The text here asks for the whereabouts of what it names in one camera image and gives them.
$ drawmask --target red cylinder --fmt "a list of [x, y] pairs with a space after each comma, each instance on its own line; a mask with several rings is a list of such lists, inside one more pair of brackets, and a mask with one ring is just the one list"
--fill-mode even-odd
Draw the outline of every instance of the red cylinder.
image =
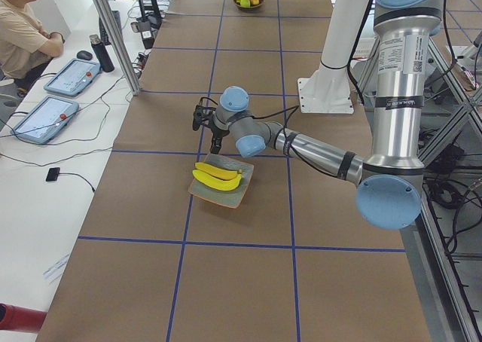
[[0, 330], [38, 333], [47, 312], [0, 304]]

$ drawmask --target white table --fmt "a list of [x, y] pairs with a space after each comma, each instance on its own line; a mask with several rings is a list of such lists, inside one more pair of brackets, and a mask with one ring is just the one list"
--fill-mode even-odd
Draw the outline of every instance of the white table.
[[[124, 27], [124, 43], [134, 60], [144, 47], [139, 34], [130, 29], [130, 20], [127, 21], [131, 5], [132, 2], [112, 2], [111, 8], [120, 11], [122, 24], [127, 25]], [[58, 72], [80, 50], [93, 53], [89, 35], [94, 33], [99, 33], [99, 24], [97, 11], [92, 6], [66, 40], [63, 55], [54, 59], [44, 73]], [[99, 75], [74, 99], [81, 108], [97, 99], [122, 76], [112, 46], [108, 46], [108, 52], [116, 68], [113, 72]], [[42, 101], [47, 95], [43, 86], [48, 80], [40, 79], [17, 111], [30, 111]], [[49, 146], [28, 145], [14, 137], [7, 137], [0, 139], [0, 152], [45, 164], [74, 154], [110, 148], [121, 128], [130, 96], [127, 82], [121, 80], [103, 98], [111, 110], [99, 137], [93, 141]], [[52, 142], [94, 137], [107, 111], [108, 107], [97, 101], [79, 112]], [[14, 115], [9, 124], [14, 126], [21, 117]], [[7, 134], [9, 129], [5, 127], [0, 136]], [[53, 166], [59, 166], [61, 173], [78, 173], [96, 187], [109, 155], [110, 151], [96, 152]], [[93, 199], [89, 185], [77, 176], [59, 176], [56, 182], [47, 183], [45, 177], [50, 167], [29, 166], [0, 157], [0, 303], [48, 310], [60, 278], [48, 282], [43, 273], [71, 252]], [[35, 334], [0, 331], [1, 342], [27, 342], [35, 338]]]

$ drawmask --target black mouse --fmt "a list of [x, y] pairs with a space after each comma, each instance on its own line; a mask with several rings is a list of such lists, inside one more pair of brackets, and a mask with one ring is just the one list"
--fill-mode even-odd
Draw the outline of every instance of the black mouse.
[[92, 59], [92, 53], [88, 50], [80, 50], [77, 53], [77, 58], [80, 60], [90, 61]]

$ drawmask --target beige shirt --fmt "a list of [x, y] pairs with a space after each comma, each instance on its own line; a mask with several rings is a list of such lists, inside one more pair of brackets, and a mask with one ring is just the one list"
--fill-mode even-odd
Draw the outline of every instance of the beige shirt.
[[0, 65], [7, 76], [24, 78], [29, 70], [51, 60], [38, 50], [47, 41], [40, 28], [30, 5], [20, 9], [0, 0]]

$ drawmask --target black bottle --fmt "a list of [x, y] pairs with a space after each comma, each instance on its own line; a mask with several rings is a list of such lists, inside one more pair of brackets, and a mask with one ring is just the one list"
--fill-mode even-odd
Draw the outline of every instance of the black bottle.
[[102, 43], [98, 35], [90, 35], [89, 37], [92, 49], [99, 60], [102, 70], [104, 72], [114, 71], [114, 65], [112, 64], [111, 57], [108, 55], [105, 44]]

